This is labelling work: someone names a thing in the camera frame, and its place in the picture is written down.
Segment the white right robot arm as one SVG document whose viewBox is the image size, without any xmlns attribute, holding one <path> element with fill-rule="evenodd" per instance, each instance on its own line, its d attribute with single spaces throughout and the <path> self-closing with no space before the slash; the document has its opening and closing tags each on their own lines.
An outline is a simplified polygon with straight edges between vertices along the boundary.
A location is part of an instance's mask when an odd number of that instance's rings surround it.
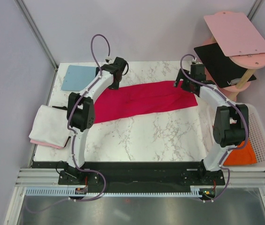
<svg viewBox="0 0 265 225">
<path fill-rule="evenodd" d="M 224 96 L 212 81 L 196 81 L 190 77 L 187 70 L 180 69 L 174 82 L 181 88 L 196 94 L 215 111 L 213 138 L 215 143 L 208 155 L 200 161 L 197 179 L 201 184 L 209 184 L 214 175 L 223 166 L 228 156 L 237 150 L 243 149 L 249 139 L 249 110 L 245 104 L 237 104 Z"/>
</svg>

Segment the magenta t shirt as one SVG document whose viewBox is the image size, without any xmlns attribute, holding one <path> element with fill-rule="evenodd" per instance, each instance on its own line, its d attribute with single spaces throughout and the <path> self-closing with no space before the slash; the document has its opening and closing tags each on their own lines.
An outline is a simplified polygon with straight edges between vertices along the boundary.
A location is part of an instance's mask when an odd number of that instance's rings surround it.
<svg viewBox="0 0 265 225">
<path fill-rule="evenodd" d="M 194 94 L 174 87 L 174 81 L 151 82 L 106 89 L 96 100 L 95 124 L 150 113 L 197 106 Z"/>
</svg>

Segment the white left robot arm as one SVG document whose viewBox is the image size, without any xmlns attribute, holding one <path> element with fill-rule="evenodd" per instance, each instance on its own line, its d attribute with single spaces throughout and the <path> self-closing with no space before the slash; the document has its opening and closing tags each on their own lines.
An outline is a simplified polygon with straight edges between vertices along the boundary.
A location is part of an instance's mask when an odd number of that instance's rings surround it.
<svg viewBox="0 0 265 225">
<path fill-rule="evenodd" d="M 108 88 L 117 90 L 119 83 L 128 72 L 129 66 L 103 65 L 98 67 L 98 74 L 83 90 L 70 93 L 67 106 L 67 128 L 71 135 L 71 152 L 67 163 L 75 168 L 70 171 L 69 179 L 74 184 L 81 184 L 85 179 L 80 170 L 85 163 L 85 146 L 88 132 L 95 122 L 94 104 Z"/>
</svg>

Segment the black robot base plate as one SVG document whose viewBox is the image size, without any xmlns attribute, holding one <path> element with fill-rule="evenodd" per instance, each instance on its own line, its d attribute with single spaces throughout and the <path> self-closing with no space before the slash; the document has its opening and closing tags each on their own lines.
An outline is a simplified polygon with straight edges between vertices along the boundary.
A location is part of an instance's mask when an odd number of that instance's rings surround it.
<svg viewBox="0 0 265 225">
<path fill-rule="evenodd" d="M 187 191 L 191 186 L 222 186 L 223 172 L 201 175 L 200 162 L 86 162 L 80 170 L 69 165 L 58 184 L 86 185 L 94 191 Z"/>
</svg>

